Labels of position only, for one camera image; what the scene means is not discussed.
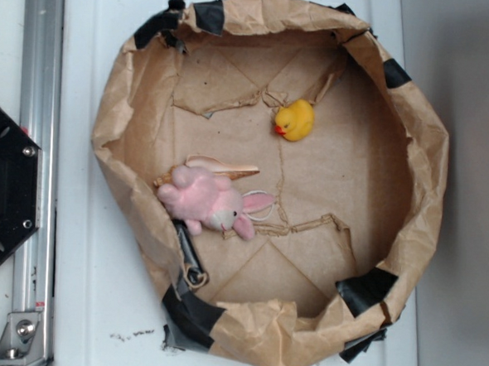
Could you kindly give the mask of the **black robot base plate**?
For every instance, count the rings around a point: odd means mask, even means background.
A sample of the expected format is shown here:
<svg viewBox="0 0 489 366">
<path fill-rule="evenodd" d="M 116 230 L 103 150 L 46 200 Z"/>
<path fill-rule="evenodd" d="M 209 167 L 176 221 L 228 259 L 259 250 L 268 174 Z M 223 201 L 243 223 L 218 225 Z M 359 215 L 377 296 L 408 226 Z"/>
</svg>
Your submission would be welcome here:
<svg viewBox="0 0 489 366">
<path fill-rule="evenodd" d="M 38 229 L 41 149 L 0 108 L 0 266 Z"/>
</svg>

